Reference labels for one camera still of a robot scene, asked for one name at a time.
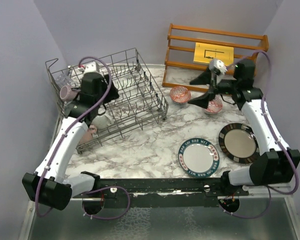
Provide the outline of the white speckled mug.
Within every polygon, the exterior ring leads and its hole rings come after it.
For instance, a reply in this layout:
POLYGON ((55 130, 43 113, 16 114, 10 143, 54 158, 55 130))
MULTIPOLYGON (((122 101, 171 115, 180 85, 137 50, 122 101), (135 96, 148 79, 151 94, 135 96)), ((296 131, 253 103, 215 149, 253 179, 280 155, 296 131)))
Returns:
POLYGON ((95 126, 97 130, 103 130, 108 128, 114 123, 113 118, 105 113, 103 115, 97 115, 91 122, 91 125, 95 126))

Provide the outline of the pink mug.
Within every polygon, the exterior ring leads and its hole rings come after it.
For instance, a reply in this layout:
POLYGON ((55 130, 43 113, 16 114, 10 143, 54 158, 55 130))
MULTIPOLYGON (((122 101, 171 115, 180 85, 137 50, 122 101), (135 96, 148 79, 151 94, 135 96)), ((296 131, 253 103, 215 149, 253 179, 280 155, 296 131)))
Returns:
POLYGON ((97 128, 94 125, 90 125, 87 132, 83 135, 78 145, 85 144, 94 138, 94 134, 97 132, 97 128))

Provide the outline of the purple glass mug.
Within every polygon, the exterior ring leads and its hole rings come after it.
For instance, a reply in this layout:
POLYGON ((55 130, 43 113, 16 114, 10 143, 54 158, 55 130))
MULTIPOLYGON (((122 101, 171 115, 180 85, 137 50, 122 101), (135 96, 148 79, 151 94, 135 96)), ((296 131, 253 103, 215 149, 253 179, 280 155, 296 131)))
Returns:
POLYGON ((60 89, 59 97, 64 102, 71 102, 79 93, 79 89, 73 89, 70 85, 65 85, 60 89))

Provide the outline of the clear octagonal glass tumbler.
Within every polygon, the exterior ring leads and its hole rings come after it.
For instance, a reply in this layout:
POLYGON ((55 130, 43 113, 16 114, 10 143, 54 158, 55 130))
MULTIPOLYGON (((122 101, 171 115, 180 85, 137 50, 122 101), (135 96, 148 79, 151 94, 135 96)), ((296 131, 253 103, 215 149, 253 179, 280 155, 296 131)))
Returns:
POLYGON ((55 79, 55 83, 61 89, 64 86, 71 86, 73 81, 68 75, 62 73, 55 79))

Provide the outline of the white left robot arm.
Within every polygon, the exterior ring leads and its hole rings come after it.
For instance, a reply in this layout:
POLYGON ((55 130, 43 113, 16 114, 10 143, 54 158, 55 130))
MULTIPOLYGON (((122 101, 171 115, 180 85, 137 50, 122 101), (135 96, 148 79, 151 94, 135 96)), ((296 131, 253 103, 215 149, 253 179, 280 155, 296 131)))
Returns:
POLYGON ((65 173, 78 143, 98 116, 100 106, 118 97, 111 74, 83 75, 79 91, 64 107, 61 128, 48 154, 34 173, 25 173, 22 178, 31 201, 61 211, 73 196, 85 193, 93 198, 100 193, 101 186, 93 174, 83 172, 73 180, 65 180, 65 173))

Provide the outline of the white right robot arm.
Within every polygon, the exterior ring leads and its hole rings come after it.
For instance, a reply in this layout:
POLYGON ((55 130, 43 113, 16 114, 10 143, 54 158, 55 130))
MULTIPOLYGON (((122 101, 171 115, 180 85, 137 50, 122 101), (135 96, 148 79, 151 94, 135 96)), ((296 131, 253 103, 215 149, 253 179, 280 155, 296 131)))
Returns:
POLYGON ((190 82, 191 85, 208 85, 203 95, 189 101, 189 104, 206 109, 216 95, 231 95, 234 104, 248 120, 259 147, 259 157, 246 168, 223 173, 219 189, 230 196, 238 186, 269 186, 289 183, 295 179, 295 186, 287 195, 299 188, 297 166, 300 151, 291 149, 280 135, 267 107, 265 94, 254 87, 255 63, 243 58, 234 65, 233 80, 224 79, 226 65, 213 58, 207 69, 190 82))

